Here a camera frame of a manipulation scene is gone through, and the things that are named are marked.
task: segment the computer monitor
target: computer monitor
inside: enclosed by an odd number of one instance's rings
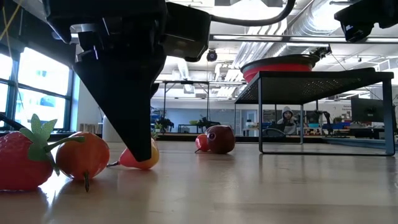
[[[351,99],[352,121],[384,122],[382,100]]]

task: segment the toy strawberry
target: toy strawberry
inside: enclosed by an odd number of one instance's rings
[[[0,138],[0,190],[35,190],[55,170],[51,150],[66,141],[84,141],[84,137],[65,138],[48,145],[47,140],[57,120],[41,125],[36,114],[31,119],[32,131],[21,128]]]

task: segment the glass wall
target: glass wall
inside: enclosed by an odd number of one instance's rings
[[[69,130],[71,70],[39,52],[25,48],[18,59],[0,54],[0,113],[30,128],[35,113],[42,122],[58,119],[55,129]],[[0,123],[0,129],[9,126]]]

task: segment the black cable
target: black cable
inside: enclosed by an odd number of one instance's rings
[[[279,15],[270,19],[245,20],[245,19],[232,19],[232,18],[225,18],[225,17],[211,15],[211,20],[213,22],[222,22],[225,24],[231,24],[237,26],[268,26],[284,20],[292,12],[295,3],[296,0],[287,0],[287,4],[284,10],[282,10],[282,12],[280,12]]]

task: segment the security camera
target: security camera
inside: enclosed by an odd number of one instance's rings
[[[217,60],[216,50],[209,50],[209,52],[207,53],[207,61],[215,62],[216,60]]]

